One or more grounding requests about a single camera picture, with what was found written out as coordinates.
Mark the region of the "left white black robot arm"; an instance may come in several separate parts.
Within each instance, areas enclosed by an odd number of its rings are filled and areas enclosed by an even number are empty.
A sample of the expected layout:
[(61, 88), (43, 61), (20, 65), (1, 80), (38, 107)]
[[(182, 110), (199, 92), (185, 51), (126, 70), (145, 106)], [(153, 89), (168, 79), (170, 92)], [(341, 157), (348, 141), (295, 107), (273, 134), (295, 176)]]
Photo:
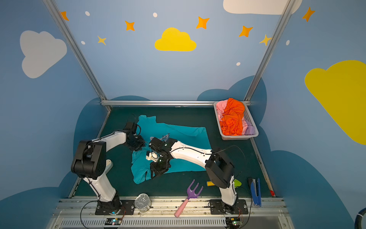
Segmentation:
[(126, 130), (94, 140), (82, 140), (71, 164), (71, 172), (88, 183), (97, 196), (96, 215), (119, 215), (123, 209), (119, 194), (106, 175), (106, 153), (119, 145), (126, 145), (132, 152), (139, 151), (145, 140)]

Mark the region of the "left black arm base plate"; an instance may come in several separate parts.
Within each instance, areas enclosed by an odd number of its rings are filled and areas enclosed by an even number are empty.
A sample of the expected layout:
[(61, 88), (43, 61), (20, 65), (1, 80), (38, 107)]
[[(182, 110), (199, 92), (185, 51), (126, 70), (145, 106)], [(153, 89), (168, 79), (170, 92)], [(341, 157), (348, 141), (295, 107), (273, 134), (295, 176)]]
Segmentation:
[(134, 209), (134, 200), (120, 200), (119, 209), (108, 208), (105, 202), (98, 201), (95, 215), (133, 215)]

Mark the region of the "teal printed t shirt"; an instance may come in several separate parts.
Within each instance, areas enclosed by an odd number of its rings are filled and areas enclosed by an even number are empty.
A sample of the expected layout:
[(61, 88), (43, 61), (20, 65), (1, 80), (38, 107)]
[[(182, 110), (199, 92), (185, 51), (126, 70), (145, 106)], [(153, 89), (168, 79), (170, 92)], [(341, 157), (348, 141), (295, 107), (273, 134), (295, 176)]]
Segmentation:
[(156, 122), (156, 116), (147, 117), (140, 115), (137, 123), (142, 128), (141, 136), (146, 141), (145, 146), (132, 154), (132, 175), (135, 184), (140, 184), (151, 179), (151, 160), (146, 159), (146, 153), (153, 137), (166, 140), (168, 137), (176, 139), (189, 146), (210, 149), (211, 145), (204, 127), (184, 127)]

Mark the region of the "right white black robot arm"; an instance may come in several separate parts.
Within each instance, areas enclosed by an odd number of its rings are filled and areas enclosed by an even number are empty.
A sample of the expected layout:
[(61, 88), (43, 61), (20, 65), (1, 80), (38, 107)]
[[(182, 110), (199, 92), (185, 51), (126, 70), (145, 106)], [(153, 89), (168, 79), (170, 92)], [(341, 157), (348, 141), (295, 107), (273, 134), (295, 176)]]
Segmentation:
[(186, 145), (176, 139), (166, 141), (156, 137), (149, 143), (150, 152), (146, 159), (151, 160), (150, 174), (154, 179), (166, 173), (171, 167), (172, 159), (185, 160), (204, 168), (210, 181), (220, 189), (221, 206), (218, 211), (234, 214), (236, 209), (237, 192), (234, 186), (234, 163), (224, 150), (217, 152), (211, 149), (201, 149)]

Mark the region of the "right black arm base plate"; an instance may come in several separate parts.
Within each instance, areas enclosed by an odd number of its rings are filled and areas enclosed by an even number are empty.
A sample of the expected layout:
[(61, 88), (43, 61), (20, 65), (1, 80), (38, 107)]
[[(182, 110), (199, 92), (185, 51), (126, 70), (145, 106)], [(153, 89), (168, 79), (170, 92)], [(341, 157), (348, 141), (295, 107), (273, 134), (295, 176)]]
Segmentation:
[(209, 200), (208, 207), (212, 215), (249, 214), (248, 206), (244, 199), (238, 199), (232, 206), (225, 204), (220, 199), (212, 199)]

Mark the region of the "white plastic laundry basket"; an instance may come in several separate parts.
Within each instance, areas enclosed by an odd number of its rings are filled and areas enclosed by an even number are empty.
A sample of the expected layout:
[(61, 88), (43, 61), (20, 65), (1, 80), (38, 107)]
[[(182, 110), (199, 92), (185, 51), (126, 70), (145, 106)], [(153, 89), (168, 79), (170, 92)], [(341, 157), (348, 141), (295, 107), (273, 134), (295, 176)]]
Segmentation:
[(248, 109), (248, 106), (247, 106), (247, 102), (246, 101), (241, 101), (241, 103), (244, 105), (245, 107), (245, 110), (244, 110), (244, 120), (245, 121), (248, 121), (249, 123), (249, 126), (250, 127), (253, 127), (253, 134), (252, 135), (224, 135), (222, 133), (222, 130), (221, 130), (221, 127), (220, 127), (220, 120), (219, 120), (219, 115), (218, 115), (218, 111), (216, 109), (216, 105), (217, 103), (219, 103), (219, 101), (214, 101), (213, 103), (213, 106), (214, 106), (214, 112), (215, 112), (215, 116), (216, 116), (216, 121), (217, 121), (217, 125), (218, 125), (218, 128), (219, 128), (219, 133), (221, 135), (221, 138), (223, 140), (247, 140), (247, 139), (250, 139), (252, 137), (257, 137), (259, 135), (259, 132), (258, 132), (258, 128), (254, 122), (254, 119)]

